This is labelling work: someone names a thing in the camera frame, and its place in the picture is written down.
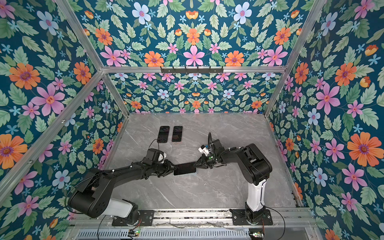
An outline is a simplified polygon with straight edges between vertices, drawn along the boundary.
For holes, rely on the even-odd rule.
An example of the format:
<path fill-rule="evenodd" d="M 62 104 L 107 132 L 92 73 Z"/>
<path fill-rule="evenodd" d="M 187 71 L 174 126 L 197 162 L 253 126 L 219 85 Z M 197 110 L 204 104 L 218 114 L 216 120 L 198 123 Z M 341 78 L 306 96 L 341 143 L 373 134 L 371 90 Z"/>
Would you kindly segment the black smartphone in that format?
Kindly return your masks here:
<path fill-rule="evenodd" d="M 195 167 L 194 162 L 179 164 L 175 166 L 173 173 L 174 173 L 174 176 L 196 174 L 197 168 Z"/>

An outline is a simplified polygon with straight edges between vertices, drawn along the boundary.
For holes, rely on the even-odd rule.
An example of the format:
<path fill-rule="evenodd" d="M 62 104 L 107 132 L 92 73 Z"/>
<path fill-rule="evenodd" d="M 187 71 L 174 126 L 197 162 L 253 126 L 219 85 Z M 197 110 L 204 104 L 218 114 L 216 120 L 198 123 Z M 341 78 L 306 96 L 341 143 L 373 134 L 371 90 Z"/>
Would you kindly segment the pink phone case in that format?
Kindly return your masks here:
<path fill-rule="evenodd" d="M 183 136 L 183 126 L 174 126 L 172 134 L 172 142 L 180 143 Z"/>

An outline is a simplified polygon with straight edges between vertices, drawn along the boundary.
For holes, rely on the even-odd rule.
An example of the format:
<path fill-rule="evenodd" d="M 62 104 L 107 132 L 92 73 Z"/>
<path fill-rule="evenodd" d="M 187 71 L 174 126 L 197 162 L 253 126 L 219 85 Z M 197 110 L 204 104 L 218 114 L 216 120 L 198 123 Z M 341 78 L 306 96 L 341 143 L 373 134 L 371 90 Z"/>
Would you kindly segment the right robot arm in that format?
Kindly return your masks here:
<path fill-rule="evenodd" d="M 209 140 L 201 146 L 202 156 L 194 163 L 197 169 L 213 169 L 235 163 L 248 182 L 245 218 L 250 224 L 261 221 L 266 212 L 266 183 L 273 171 L 271 163 L 255 144 L 245 147 L 224 148 L 220 140 Z"/>

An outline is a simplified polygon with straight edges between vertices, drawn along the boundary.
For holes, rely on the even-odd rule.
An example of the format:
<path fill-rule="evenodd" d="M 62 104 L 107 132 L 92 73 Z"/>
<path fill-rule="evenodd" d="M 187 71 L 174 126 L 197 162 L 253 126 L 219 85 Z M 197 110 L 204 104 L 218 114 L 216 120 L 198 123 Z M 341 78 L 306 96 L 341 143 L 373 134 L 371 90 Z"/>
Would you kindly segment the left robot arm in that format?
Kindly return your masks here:
<path fill-rule="evenodd" d="M 74 187 L 68 206 L 90 218 L 108 215 L 106 210 L 112 203 L 115 188 L 133 181 L 147 180 L 152 176 L 166 177 L 176 168 L 175 164 L 165 158 L 164 152 L 151 148 L 141 161 L 133 162 L 127 167 L 91 169 Z"/>

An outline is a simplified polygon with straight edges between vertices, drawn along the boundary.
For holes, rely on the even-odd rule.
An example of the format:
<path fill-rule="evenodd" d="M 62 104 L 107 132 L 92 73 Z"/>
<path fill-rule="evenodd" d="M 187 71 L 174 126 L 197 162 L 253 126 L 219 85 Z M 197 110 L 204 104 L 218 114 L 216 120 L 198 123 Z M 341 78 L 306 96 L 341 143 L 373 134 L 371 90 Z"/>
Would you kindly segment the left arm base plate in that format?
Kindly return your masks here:
<path fill-rule="evenodd" d="M 154 210 L 136 210 L 131 212 L 126 218 L 114 217 L 113 227 L 136 227 L 152 226 L 154 220 Z"/>

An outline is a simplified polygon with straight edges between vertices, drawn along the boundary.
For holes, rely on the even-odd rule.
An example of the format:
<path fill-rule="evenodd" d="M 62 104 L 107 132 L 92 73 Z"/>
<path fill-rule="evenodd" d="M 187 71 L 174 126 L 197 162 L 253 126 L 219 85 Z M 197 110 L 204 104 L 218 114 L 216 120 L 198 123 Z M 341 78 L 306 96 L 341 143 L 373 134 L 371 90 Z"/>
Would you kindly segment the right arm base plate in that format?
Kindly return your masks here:
<path fill-rule="evenodd" d="M 249 209 L 230 209 L 234 226 L 272 226 L 273 219 L 271 212 L 261 209 L 258 212 L 252 212 Z"/>

